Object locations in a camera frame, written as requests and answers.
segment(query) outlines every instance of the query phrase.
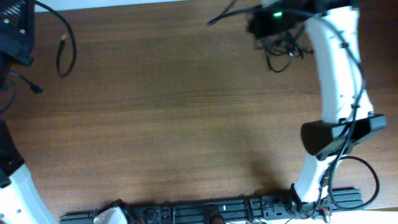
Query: wood grain surface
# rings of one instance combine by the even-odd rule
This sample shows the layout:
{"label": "wood grain surface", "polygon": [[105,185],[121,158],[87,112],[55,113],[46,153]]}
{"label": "wood grain surface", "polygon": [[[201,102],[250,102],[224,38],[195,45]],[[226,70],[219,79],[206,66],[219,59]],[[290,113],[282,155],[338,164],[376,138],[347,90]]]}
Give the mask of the wood grain surface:
{"label": "wood grain surface", "polygon": [[[312,56],[284,73],[267,69],[243,16],[205,25],[227,1],[65,11],[78,42],[73,73],[59,78],[64,26],[36,15],[35,62],[6,113],[37,190],[57,217],[129,203],[204,200],[287,189],[303,166],[303,123],[321,118]],[[377,170],[371,208],[398,207],[398,45],[393,0],[361,3],[359,45],[376,113],[387,129],[353,155]],[[70,49],[64,55],[68,65]],[[361,164],[345,162],[336,187],[374,190]]]}

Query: black wire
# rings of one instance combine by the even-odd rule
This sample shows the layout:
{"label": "black wire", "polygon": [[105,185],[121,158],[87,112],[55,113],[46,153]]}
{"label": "black wire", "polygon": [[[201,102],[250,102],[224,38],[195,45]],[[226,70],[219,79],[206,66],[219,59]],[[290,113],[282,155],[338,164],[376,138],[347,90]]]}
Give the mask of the black wire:
{"label": "black wire", "polygon": [[[331,201],[335,204],[336,208],[338,208],[340,210],[352,211],[352,210],[362,209],[364,207],[367,207],[371,203],[373,203],[375,201],[375,199],[377,198],[377,196],[379,195],[379,192],[380,192],[380,180],[379,180],[379,177],[377,176],[377,173],[373,169],[373,167],[368,162],[366,162],[364,159],[361,159],[361,158],[358,158],[358,157],[355,157],[355,156],[345,156],[345,157],[342,157],[340,160],[345,160],[345,159],[353,159],[353,160],[356,160],[356,161],[359,161],[359,162],[363,163],[371,171],[371,173],[372,173],[372,175],[374,177],[374,180],[376,181],[376,189],[374,191],[373,196],[366,203],[363,203],[362,205],[358,205],[358,206],[355,206],[355,207],[342,207],[341,205],[338,205],[338,203],[335,201],[335,198],[332,197],[332,194],[329,192],[329,194],[331,195],[331,197],[330,197]],[[329,188],[332,188],[335,170],[332,169],[332,172],[333,172],[333,174],[330,174],[330,176],[329,176]]]}
{"label": "black wire", "polygon": [[[284,49],[278,49],[282,44],[285,44]],[[291,53],[293,49],[295,49],[296,41],[294,41],[293,37],[288,33],[288,35],[280,35],[280,38],[273,41],[271,43],[271,47],[269,45],[264,48],[270,53],[272,56],[282,56]]]}
{"label": "black wire", "polygon": [[356,66],[358,67],[358,70],[359,70],[359,72],[361,74],[361,78],[362,78],[361,89],[360,89],[360,91],[358,93],[358,96],[355,98],[355,101],[354,101],[354,103],[352,105],[352,107],[353,107],[352,120],[353,121],[350,124],[347,124],[347,126],[345,127],[345,130],[341,134],[341,135],[344,135],[345,132],[348,131],[347,137],[346,137],[343,145],[341,146],[341,149],[339,150],[339,153],[338,153],[336,159],[331,163],[331,165],[329,167],[330,175],[329,175],[329,180],[328,180],[328,193],[330,195],[331,201],[335,204],[336,208],[338,208],[340,210],[357,210],[357,209],[361,209],[361,208],[364,208],[364,207],[368,206],[369,204],[371,204],[376,199],[376,197],[379,194],[380,180],[379,180],[376,172],[374,171],[374,169],[365,160],[357,158],[357,157],[351,157],[351,156],[346,156],[345,157],[347,159],[355,159],[355,160],[357,160],[359,162],[362,162],[372,172],[373,177],[374,177],[374,179],[376,181],[376,190],[375,190],[373,196],[371,197],[371,199],[369,199],[369,201],[367,201],[366,203],[363,203],[362,205],[355,206],[355,207],[342,207],[342,206],[338,205],[337,201],[335,200],[334,195],[333,195],[333,188],[332,188],[332,186],[333,186],[333,178],[334,178],[334,174],[335,174],[335,170],[337,168],[338,162],[341,159],[343,159],[342,158],[343,154],[345,153],[346,148],[349,147],[349,145],[350,145],[350,140],[351,140],[351,137],[353,135],[353,132],[354,132],[354,129],[355,129],[355,125],[356,125],[356,114],[357,114],[358,108],[359,108],[359,101],[360,101],[360,99],[362,97],[362,94],[363,94],[363,91],[365,90],[365,87],[366,87],[366,79],[365,79],[364,72],[363,72],[363,69],[361,67],[361,64],[355,59],[354,54],[348,48],[347,41],[345,41],[344,37],[337,30],[337,28],[331,22],[329,22],[329,21],[323,19],[322,17],[319,17],[318,15],[313,14],[311,12],[305,12],[305,11],[296,10],[296,9],[283,9],[283,8],[278,8],[278,7],[262,8],[261,5],[259,5],[259,6],[250,7],[250,8],[246,8],[246,9],[240,9],[240,10],[237,10],[237,11],[233,11],[233,12],[229,12],[229,13],[220,15],[220,16],[210,20],[208,22],[208,25],[213,25],[216,22],[218,22],[220,19],[223,19],[223,18],[226,18],[226,17],[235,16],[235,15],[244,14],[244,13],[253,13],[253,12],[257,12],[257,11],[282,11],[282,12],[288,12],[288,13],[296,14],[296,15],[299,15],[299,16],[305,16],[305,17],[308,17],[308,18],[313,18],[313,19],[316,19],[316,20],[324,23],[324,25],[326,25],[331,31],[333,31],[333,33],[335,33],[335,35],[337,36],[337,38],[339,38],[341,43],[346,46],[345,49],[346,49],[346,52],[347,52],[348,56],[350,57],[351,60],[353,60],[355,62]]}
{"label": "black wire", "polygon": [[230,4],[229,4],[227,7],[225,7],[225,9],[223,10],[223,12],[220,13],[220,15],[222,16],[223,14],[226,14],[226,13],[235,5],[236,1],[237,1],[237,0],[232,0],[232,1],[230,2]]}
{"label": "black wire", "polygon": [[[15,83],[14,83],[12,80],[10,80],[10,79],[7,79],[7,81],[8,81],[9,83],[11,83],[11,85],[14,87],[14,93],[13,93],[12,96],[11,96],[10,102],[9,102],[3,109],[0,110],[0,114],[3,114],[3,113],[5,113],[5,112],[8,110],[8,108],[9,108],[9,107],[13,104],[13,102],[15,101],[15,97],[16,97],[16,95],[17,95],[17,85],[15,85]],[[3,88],[4,88],[4,91],[7,91],[8,86],[4,86]]]}
{"label": "black wire", "polygon": [[286,70],[286,68],[288,68],[288,67],[290,66],[290,64],[293,62],[293,59],[294,59],[293,55],[289,55],[289,61],[286,63],[286,65],[285,65],[282,69],[280,69],[280,70],[275,70],[274,67],[273,67],[272,64],[271,64],[271,60],[270,60],[270,58],[269,58],[269,54],[267,54],[267,64],[268,64],[268,67],[269,67],[269,69],[270,69],[271,71],[273,71],[273,72],[275,72],[275,73],[280,73],[280,72],[283,72],[284,70]]}
{"label": "black wire", "polygon": [[301,50],[302,52],[304,52],[304,53],[306,53],[306,54],[313,54],[313,50],[307,50],[307,49],[305,49],[305,48],[303,48],[302,46],[297,46],[297,48],[299,49],[299,50]]}
{"label": "black wire", "polygon": [[278,47],[279,47],[278,45],[279,45],[280,41],[282,41],[281,39],[275,40],[271,44],[267,41],[268,41],[267,39],[262,39],[261,40],[262,47],[259,47],[258,49],[265,49],[266,53],[268,53],[269,55],[274,56],[274,57],[279,57],[279,56],[282,56],[282,55],[285,55],[288,53],[286,51],[286,49],[283,49],[283,50],[278,49]]}
{"label": "black wire", "polygon": [[23,75],[21,75],[19,73],[16,73],[14,71],[10,71],[9,73],[11,75],[14,75],[15,77],[18,77],[18,78],[24,80],[30,86],[30,90],[32,90],[32,92],[35,93],[36,95],[42,95],[43,94],[43,89],[41,89],[41,87],[39,87],[38,85],[32,83],[25,76],[23,76]]}
{"label": "black wire", "polygon": [[60,58],[61,58],[61,54],[63,52],[63,48],[65,47],[65,37],[62,37],[62,39],[60,41],[60,44],[58,46],[57,62],[56,62],[57,63],[58,76],[61,77],[61,78],[67,77],[72,72],[73,66],[75,66],[75,62],[76,62],[76,58],[77,58],[77,47],[76,47],[75,35],[73,35],[73,30],[72,30],[70,24],[68,23],[68,21],[66,19],[64,19],[57,11],[55,11],[51,7],[41,3],[39,1],[35,1],[35,4],[40,6],[40,7],[43,7],[44,9],[48,10],[53,15],[55,15],[57,18],[59,18],[65,24],[65,26],[68,29],[70,40],[72,42],[73,55],[72,55],[72,61],[70,62],[70,65],[68,67],[67,72],[61,73],[61,69],[60,69]]}

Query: white plastic cover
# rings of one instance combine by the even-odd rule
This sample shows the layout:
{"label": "white plastic cover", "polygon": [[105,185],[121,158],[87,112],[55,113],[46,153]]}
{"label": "white plastic cover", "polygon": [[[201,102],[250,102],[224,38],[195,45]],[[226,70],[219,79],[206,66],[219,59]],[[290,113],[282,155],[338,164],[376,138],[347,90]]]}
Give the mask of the white plastic cover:
{"label": "white plastic cover", "polygon": [[[360,62],[358,9],[351,6],[332,9],[323,18],[341,32],[349,44],[349,49]],[[346,49],[341,47],[341,40],[323,22],[311,18],[305,22],[305,27],[317,61],[323,104],[322,120],[331,124],[337,124],[340,118],[351,121],[351,105],[358,97],[362,85],[356,62],[348,56]],[[373,112],[373,105],[366,91],[363,92],[359,105],[356,119],[367,118],[368,113]]]}
{"label": "white plastic cover", "polygon": [[127,224],[127,220],[122,210],[114,207],[95,217],[94,224]]}
{"label": "white plastic cover", "polygon": [[[327,157],[324,161],[319,161],[316,156],[305,153],[304,167],[294,189],[302,202],[316,202],[319,196],[320,179],[329,167],[329,163],[333,162],[336,156]],[[328,195],[328,186],[322,189],[321,198]]]}

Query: green led light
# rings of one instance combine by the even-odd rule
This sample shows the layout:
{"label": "green led light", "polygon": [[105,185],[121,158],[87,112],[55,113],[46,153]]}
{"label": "green led light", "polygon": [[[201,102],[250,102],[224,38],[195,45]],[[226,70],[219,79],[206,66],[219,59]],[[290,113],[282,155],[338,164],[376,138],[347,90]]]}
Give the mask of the green led light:
{"label": "green led light", "polygon": [[275,12],[273,15],[275,18],[279,18],[282,16],[282,12]]}

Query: black bracket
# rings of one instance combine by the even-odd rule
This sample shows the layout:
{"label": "black bracket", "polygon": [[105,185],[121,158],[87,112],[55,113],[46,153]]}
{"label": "black bracket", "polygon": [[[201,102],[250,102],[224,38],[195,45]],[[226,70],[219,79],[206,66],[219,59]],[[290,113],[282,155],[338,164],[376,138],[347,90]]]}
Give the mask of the black bracket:
{"label": "black bracket", "polygon": [[143,211],[145,215],[146,224],[161,224],[160,207],[148,208]]}
{"label": "black bracket", "polygon": [[170,206],[170,224],[175,224],[175,209],[174,209],[174,206]]}
{"label": "black bracket", "polygon": [[[328,124],[323,121],[305,123],[301,127],[301,137],[307,152],[317,156],[323,161],[328,156],[337,153],[347,136],[346,126],[349,123]],[[350,139],[351,145],[355,146],[385,129],[387,126],[386,117],[383,114],[375,114],[356,122],[354,133]]]}
{"label": "black bracket", "polygon": [[245,199],[244,204],[246,207],[246,211],[248,212],[248,220],[250,223],[253,223],[254,222],[254,213],[253,213],[251,199],[250,198]]}

